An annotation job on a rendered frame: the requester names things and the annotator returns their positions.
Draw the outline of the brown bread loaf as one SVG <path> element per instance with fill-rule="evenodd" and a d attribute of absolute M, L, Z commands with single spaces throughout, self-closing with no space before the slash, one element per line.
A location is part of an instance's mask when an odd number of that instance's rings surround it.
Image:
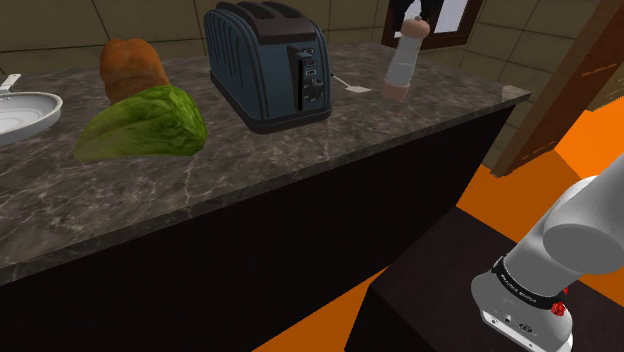
<path fill-rule="evenodd" d="M 101 51 L 99 72 L 112 104 L 170 84 L 158 53 L 140 38 L 110 40 Z"/>

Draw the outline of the brown wooden door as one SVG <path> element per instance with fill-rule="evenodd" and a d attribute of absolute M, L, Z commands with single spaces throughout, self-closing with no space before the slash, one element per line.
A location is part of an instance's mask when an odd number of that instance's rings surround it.
<path fill-rule="evenodd" d="M 503 177 L 553 150 L 624 63 L 624 0 L 602 0 L 491 169 Z"/>

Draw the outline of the green lettuce head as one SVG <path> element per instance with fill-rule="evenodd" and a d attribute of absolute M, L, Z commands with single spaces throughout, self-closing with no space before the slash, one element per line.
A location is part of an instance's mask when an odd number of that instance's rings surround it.
<path fill-rule="evenodd" d="M 93 118 L 73 156 L 80 162 L 128 156 L 192 156 L 207 129 L 192 96 L 172 85 L 156 86 L 117 102 Z"/>

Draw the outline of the dark robot stand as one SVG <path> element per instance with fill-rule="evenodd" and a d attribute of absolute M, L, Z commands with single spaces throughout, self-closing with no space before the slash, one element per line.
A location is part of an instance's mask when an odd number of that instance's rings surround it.
<path fill-rule="evenodd" d="M 470 290 L 513 246 L 451 209 L 371 283 L 345 352 L 527 352 L 483 322 Z"/>

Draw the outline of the dark wooden framed window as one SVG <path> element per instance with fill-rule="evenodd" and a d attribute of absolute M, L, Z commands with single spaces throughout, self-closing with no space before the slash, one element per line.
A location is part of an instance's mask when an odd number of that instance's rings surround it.
<path fill-rule="evenodd" d="M 397 47 L 399 38 L 395 36 L 395 33 L 402 24 L 410 5 L 419 5 L 420 9 L 416 15 L 420 15 L 430 25 L 431 33 L 422 44 L 424 50 L 466 44 L 484 2 L 485 0 L 467 0 L 465 5 L 460 6 L 461 15 L 457 29 L 438 32 L 438 29 L 442 28 L 440 18 L 443 7 L 449 6 L 451 0 L 389 0 L 381 44 L 392 48 Z"/>

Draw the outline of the dark blue toaster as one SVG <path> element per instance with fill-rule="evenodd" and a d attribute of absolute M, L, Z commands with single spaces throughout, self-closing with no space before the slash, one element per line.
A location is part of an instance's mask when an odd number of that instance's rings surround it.
<path fill-rule="evenodd" d="M 204 15 L 210 78 L 250 130 L 269 134 L 328 118 L 326 38 L 278 2 L 220 2 Z"/>

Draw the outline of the clear pepper grinder, wooden ends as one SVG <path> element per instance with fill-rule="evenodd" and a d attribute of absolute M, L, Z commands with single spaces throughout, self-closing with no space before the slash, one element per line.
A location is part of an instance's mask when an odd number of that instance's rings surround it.
<path fill-rule="evenodd" d="M 422 42 L 429 33 L 429 24 L 420 16 L 407 19 L 402 23 L 402 36 L 399 38 L 382 87 L 384 98 L 397 101 L 405 99 L 410 89 Z"/>

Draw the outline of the white frying pan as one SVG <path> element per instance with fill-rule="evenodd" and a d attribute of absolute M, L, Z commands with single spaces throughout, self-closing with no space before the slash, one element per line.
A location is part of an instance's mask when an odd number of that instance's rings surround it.
<path fill-rule="evenodd" d="M 63 100 L 46 92 L 11 92 L 20 74 L 10 74 L 0 85 L 0 146 L 32 137 L 54 125 Z"/>

